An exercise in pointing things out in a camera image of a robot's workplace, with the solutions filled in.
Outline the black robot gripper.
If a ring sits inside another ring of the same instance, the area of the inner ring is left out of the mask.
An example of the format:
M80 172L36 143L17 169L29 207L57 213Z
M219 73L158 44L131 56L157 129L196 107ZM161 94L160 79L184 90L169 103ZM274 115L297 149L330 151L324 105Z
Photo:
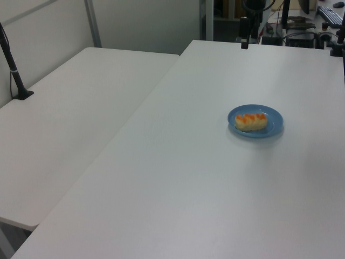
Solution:
M259 36L259 27L263 21L264 11L271 8L271 1L262 0L242 0L242 8L246 12L251 13L250 17L250 43L256 43ZM248 49L248 32L249 19L247 17L240 18L239 37L241 39L241 48Z

